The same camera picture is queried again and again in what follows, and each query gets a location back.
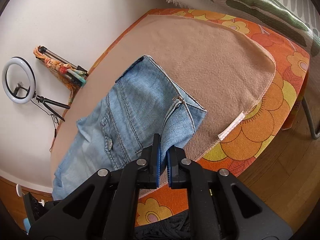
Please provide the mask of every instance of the beige fabric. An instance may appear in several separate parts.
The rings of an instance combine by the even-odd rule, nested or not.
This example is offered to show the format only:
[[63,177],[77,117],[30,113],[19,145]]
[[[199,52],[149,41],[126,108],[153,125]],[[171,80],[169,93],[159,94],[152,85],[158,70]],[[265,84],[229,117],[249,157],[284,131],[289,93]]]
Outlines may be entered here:
[[143,54],[152,56],[208,110],[185,147],[193,160],[242,111],[258,103],[275,73],[273,57],[240,32],[193,18],[148,15],[111,49],[78,92],[52,149],[52,174],[77,133],[76,120],[90,114],[116,78]]

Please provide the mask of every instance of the light blue denim fabric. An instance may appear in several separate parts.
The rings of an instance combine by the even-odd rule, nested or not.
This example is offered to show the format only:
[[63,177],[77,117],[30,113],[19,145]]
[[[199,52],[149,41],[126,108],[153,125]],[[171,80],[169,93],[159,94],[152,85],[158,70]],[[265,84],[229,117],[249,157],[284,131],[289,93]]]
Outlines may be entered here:
[[114,171],[137,159],[154,133],[161,134],[163,163],[167,149],[184,147],[206,113],[150,56],[140,57],[77,121],[78,133],[55,172],[53,199],[65,198],[101,168]]

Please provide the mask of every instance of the white ring light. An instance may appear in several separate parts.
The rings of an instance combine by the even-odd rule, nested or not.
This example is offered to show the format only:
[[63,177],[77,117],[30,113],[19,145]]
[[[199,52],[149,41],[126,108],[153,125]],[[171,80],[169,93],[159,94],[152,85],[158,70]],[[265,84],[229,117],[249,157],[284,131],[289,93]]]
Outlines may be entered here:
[[[28,92],[26,94],[25,97],[21,98],[21,97],[17,97],[15,96],[12,91],[10,90],[8,83],[7,83],[7,71],[9,69],[9,67],[13,64],[19,65],[27,74],[28,79],[29,79],[29,84],[30,87],[28,89]],[[7,96],[15,103],[17,104],[25,104],[27,102],[29,102],[36,91],[36,79],[35,79],[35,75],[30,67],[30,65],[28,64],[28,62],[26,62],[23,58],[21,57],[13,57],[11,58],[5,65],[4,65],[4,69],[2,71],[2,86],[4,89],[4,92],[7,94]]]

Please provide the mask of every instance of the wooden floor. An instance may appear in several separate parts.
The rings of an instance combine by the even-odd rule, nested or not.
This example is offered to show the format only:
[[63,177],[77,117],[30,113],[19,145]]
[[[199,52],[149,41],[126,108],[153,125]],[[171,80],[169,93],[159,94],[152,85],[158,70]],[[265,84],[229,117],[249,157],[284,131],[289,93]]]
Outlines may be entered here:
[[[306,98],[314,117],[320,120],[320,91],[310,79]],[[269,146],[239,179],[296,231],[320,197],[320,139],[311,140],[307,119],[301,107],[293,127],[280,131]],[[51,200],[32,191],[38,200]],[[26,217],[22,198],[15,185],[0,180],[0,198],[19,226]]]

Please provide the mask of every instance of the ring light stand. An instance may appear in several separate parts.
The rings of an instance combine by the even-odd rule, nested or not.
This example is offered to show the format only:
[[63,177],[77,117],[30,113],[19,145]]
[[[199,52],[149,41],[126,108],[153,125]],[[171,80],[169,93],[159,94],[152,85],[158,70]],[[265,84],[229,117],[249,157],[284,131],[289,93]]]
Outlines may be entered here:
[[[20,66],[27,74],[27,77],[29,79],[29,84],[30,84],[28,89],[24,88],[21,84],[18,83],[13,92],[10,90],[10,88],[8,86],[8,82],[7,82],[7,72],[8,72],[9,67],[13,64]],[[54,111],[50,106],[48,106],[48,104],[59,106],[59,107],[65,108],[65,109],[70,109],[70,106],[68,106],[68,105],[50,100],[48,98],[41,97],[36,94],[35,75],[32,71],[32,68],[28,64],[28,62],[25,61],[21,57],[13,57],[5,64],[4,69],[2,71],[2,86],[3,86],[4,92],[6,93],[6,95],[13,102],[15,102],[17,104],[25,104],[25,103],[29,102],[32,98],[36,98],[38,103],[42,103],[48,110],[50,110],[53,113],[53,115],[57,116],[58,118],[60,118],[63,121],[64,121],[64,118],[61,115],[59,115],[56,111]],[[18,97],[17,96],[20,89],[27,91],[27,94],[25,97]]]

